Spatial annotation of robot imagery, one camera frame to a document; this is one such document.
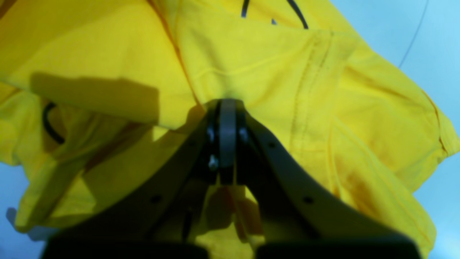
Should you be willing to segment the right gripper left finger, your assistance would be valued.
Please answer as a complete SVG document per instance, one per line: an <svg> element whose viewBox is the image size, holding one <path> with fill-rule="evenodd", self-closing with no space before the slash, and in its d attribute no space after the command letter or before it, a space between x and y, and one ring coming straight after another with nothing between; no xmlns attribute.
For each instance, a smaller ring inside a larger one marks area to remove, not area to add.
<svg viewBox="0 0 460 259"><path fill-rule="evenodd" d="M224 100L207 113L179 149L144 184L85 222L54 235L43 259L208 259L193 231L208 188L217 183L220 116Z"/></svg>

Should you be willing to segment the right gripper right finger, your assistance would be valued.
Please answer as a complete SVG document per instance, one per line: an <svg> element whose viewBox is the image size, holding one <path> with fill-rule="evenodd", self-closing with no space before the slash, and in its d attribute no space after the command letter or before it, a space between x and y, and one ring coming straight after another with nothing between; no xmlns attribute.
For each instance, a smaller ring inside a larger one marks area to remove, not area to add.
<svg viewBox="0 0 460 259"><path fill-rule="evenodd" d="M246 111L227 100L235 181L258 202L265 244L257 259L419 259L412 240L335 198Z"/></svg>

